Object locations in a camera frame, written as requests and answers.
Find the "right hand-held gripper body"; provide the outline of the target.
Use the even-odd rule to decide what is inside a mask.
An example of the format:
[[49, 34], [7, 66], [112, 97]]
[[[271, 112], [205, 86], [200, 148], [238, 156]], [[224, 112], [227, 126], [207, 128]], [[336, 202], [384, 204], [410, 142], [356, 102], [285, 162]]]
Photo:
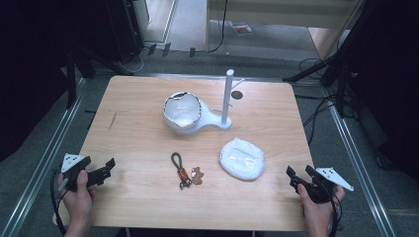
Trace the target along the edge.
[[333, 168], [314, 168], [321, 176], [319, 182], [308, 182], [300, 178], [301, 183], [304, 185], [309, 197], [315, 203], [326, 203], [332, 200], [335, 186], [340, 186], [348, 191], [353, 191], [354, 187], [350, 185], [342, 176], [340, 176]]

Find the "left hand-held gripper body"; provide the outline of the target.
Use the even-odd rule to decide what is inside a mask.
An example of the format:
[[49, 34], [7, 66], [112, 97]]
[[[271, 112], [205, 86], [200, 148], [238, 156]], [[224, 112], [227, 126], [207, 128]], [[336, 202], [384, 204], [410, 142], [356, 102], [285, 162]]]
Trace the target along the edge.
[[80, 171], [84, 170], [90, 163], [91, 158], [89, 156], [66, 153], [61, 166], [63, 180], [60, 189], [76, 192], [78, 175]]

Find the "person's right hand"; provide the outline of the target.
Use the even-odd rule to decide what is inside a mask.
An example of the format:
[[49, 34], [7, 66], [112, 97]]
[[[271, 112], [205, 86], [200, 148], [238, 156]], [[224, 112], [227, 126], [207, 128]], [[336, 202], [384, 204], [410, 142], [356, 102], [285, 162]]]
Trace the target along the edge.
[[318, 204], [311, 200], [304, 185], [297, 186], [301, 198], [304, 227], [309, 237], [328, 237], [333, 216], [331, 203]]

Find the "person's left hand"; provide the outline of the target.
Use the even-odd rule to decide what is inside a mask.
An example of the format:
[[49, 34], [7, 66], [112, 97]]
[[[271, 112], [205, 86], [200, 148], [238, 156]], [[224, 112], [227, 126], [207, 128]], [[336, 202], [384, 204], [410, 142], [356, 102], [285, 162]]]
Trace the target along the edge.
[[93, 223], [92, 192], [87, 189], [88, 174], [85, 170], [79, 172], [76, 185], [77, 191], [62, 191], [62, 200], [70, 221], [64, 237], [88, 237]]

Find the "black metal stand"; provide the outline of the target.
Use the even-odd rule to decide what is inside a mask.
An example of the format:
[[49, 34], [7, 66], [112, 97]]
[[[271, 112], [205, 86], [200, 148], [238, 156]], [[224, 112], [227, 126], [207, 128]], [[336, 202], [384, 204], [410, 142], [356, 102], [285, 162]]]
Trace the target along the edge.
[[91, 51], [82, 46], [69, 48], [66, 52], [66, 81], [67, 81], [67, 105], [69, 110], [76, 100], [75, 68], [78, 68], [85, 77], [92, 78], [95, 69], [90, 62]]

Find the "brown bear charm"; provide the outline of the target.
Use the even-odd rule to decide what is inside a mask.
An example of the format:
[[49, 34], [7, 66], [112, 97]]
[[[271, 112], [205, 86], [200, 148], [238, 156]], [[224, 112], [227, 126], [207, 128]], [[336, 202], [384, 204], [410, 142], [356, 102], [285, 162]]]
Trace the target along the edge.
[[200, 167], [195, 167], [192, 169], [192, 173], [191, 173], [191, 177], [192, 177], [192, 182], [195, 185], [201, 185], [203, 183], [203, 176], [205, 174], [201, 172], [201, 168]]

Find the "white bowl with dark rim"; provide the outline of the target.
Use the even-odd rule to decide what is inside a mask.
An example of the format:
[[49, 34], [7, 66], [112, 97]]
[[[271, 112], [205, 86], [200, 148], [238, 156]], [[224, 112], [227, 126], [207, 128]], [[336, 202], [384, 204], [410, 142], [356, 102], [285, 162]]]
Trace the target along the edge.
[[165, 122], [173, 129], [184, 130], [198, 123], [202, 106], [197, 96], [189, 92], [178, 92], [168, 97], [163, 105]]

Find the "white stand with pole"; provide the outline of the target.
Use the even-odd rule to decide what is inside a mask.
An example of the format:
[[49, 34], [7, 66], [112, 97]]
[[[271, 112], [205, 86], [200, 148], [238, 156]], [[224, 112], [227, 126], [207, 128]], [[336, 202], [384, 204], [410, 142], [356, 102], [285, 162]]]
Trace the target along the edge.
[[204, 100], [200, 100], [201, 106], [202, 106], [202, 114], [201, 118], [198, 121], [196, 125], [194, 125], [191, 128], [187, 128], [184, 130], [180, 129], [172, 129], [175, 132], [181, 133], [181, 134], [192, 134], [200, 131], [201, 129], [212, 126], [218, 129], [227, 130], [232, 126], [232, 119], [228, 115], [229, 108], [232, 107], [230, 104], [230, 98], [232, 90], [238, 86], [240, 83], [243, 82], [243, 79], [238, 81], [236, 84], [233, 83], [234, 79], [234, 70], [228, 69], [225, 73], [225, 81], [224, 81], [224, 95], [223, 95], [223, 104], [222, 109], [220, 110], [220, 115], [215, 114], [209, 106], [206, 104]]

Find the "black tripod stand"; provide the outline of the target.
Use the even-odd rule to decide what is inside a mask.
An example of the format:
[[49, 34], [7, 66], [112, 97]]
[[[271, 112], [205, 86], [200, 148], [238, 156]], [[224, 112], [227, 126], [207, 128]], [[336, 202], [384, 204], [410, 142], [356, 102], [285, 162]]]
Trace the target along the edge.
[[349, 64], [343, 59], [343, 53], [341, 51], [335, 52], [332, 56], [324, 60], [319, 60], [311, 67], [297, 73], [294, 76], [284, 78], [283, 81], [294, 83], [323, 68], [325, 68], [325, 72], [320, 77], [320, 83], [323, 87], [329, 87], [335, 80], [338, 80], [336, 110], [342, 117], [344, 115], [345, 86], [350, 73]]

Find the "black cabinet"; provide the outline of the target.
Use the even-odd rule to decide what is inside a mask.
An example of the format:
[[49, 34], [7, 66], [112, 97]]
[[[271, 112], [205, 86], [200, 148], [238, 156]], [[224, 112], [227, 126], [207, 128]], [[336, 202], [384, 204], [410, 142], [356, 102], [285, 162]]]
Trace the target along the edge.
[[105, 0], [110, 15], [111, 32], [116, 43], [116, 60], [126, 61], [143, 48], [134, 0]]

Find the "red and white booklet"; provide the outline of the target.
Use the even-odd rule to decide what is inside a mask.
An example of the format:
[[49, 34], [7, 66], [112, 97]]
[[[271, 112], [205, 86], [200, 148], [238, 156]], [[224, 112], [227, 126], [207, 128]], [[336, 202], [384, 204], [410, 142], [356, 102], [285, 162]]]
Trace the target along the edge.
[[233, 30], [236, 32], [238, 36], [247, 36], [253, 34], [251, 27], [246, 23], [230, 22], [230, 26], [233, 28]]

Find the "metal floor rail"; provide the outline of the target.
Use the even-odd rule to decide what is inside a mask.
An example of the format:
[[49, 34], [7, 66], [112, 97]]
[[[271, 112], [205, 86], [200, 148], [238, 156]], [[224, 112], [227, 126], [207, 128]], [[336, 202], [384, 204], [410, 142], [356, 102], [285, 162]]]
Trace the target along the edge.
[[355, 187], [343, 203], [343, 232], [355, 237], [398, 237], [375, 183], [377, 165], [362, 126], [352, 118], [342, 118], [332, 102], [328, 106], [347, 154], [348, 182]]
[[81, 101], [83, 100], [86, 88], [86, 79], [81, 78], [77, 82], [76, 99], [74, 104], [66, 109], [61, 117], [61, 120], [50, 139], [45, 151], [42, 154], [37, 167], [32, 172], [31, 178], [24, 188], [21, 196], [18, 198], [15, 208], [11, 213], [8, 222], [0, 232], [0, 237], [16, 237], [19, 233], [45, 179], [49, 173], [49, 169], [54, 161], [55, 155], [66, 135], [73, 119], [79, 109]]

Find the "light wooden frame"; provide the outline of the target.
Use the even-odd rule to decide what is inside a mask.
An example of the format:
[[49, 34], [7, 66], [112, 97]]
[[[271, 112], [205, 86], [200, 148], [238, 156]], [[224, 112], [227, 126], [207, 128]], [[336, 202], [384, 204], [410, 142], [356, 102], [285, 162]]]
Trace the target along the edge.
[[357, 21], [366, 0], [207, 0], [206, 50], [210, 20], [306, 27], [325, 59]]

